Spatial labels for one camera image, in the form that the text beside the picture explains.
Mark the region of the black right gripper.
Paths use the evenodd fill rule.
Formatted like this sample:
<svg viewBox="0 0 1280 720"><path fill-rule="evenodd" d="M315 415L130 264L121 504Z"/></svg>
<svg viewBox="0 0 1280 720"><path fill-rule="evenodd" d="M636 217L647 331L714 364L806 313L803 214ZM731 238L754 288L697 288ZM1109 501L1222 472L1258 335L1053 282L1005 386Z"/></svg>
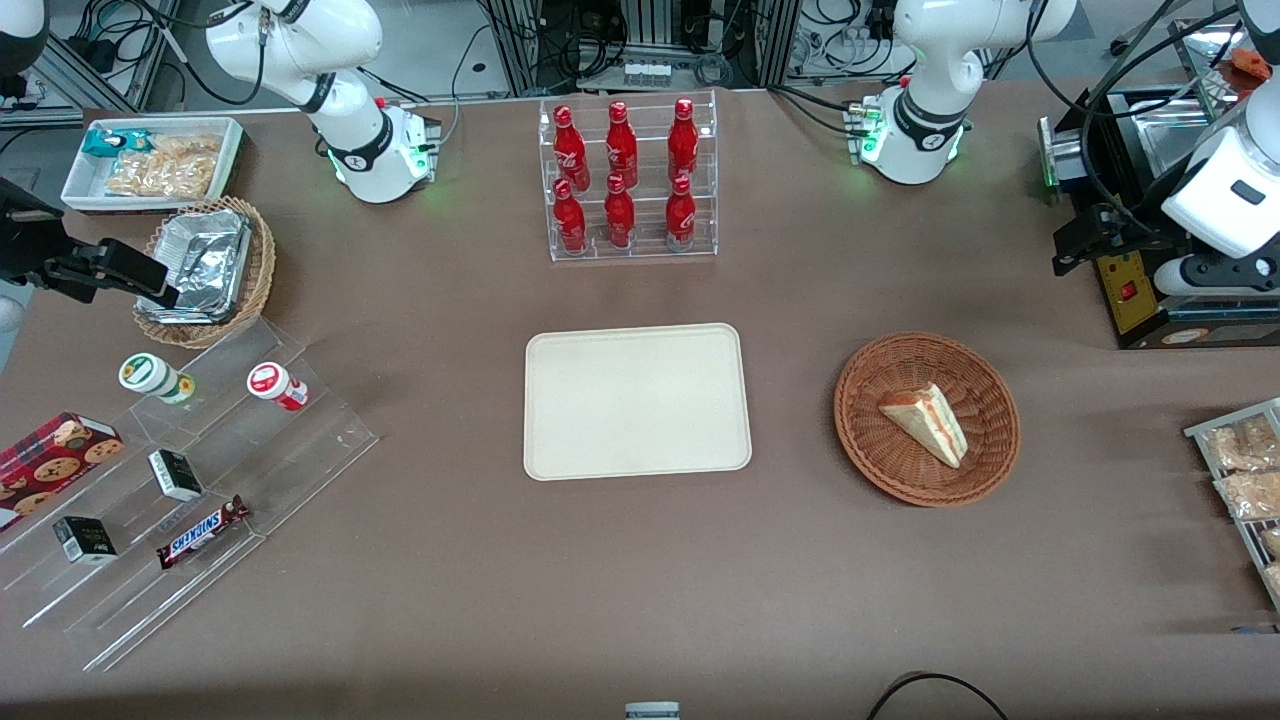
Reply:
<svg viewBox="0 0 1280 720"><path fill-rule="evenodd" d="M63 211L1 178L1 281L27 284L40 272L42 287L91 304L100 290L120 290L163 309L179 300L166 282L169 268L119 240L104 238L95 250L67 254Z"/></svg>

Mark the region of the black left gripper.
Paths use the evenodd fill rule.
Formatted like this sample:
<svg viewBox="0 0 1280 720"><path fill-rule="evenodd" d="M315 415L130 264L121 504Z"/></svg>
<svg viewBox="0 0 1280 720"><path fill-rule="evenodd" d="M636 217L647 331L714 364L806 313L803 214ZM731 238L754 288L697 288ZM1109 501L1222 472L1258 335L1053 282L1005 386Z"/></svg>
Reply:
<svg viewBox="0 0 1280 720"><path fill-rule="evenodd" d="M1082 264L1102 258L1120 256L1144 250L1165 250L1166 238L1144 231L1107 204L1092 206L1091 224L1064 224L1053 232L1055 277L1064 277Z"/></svg>

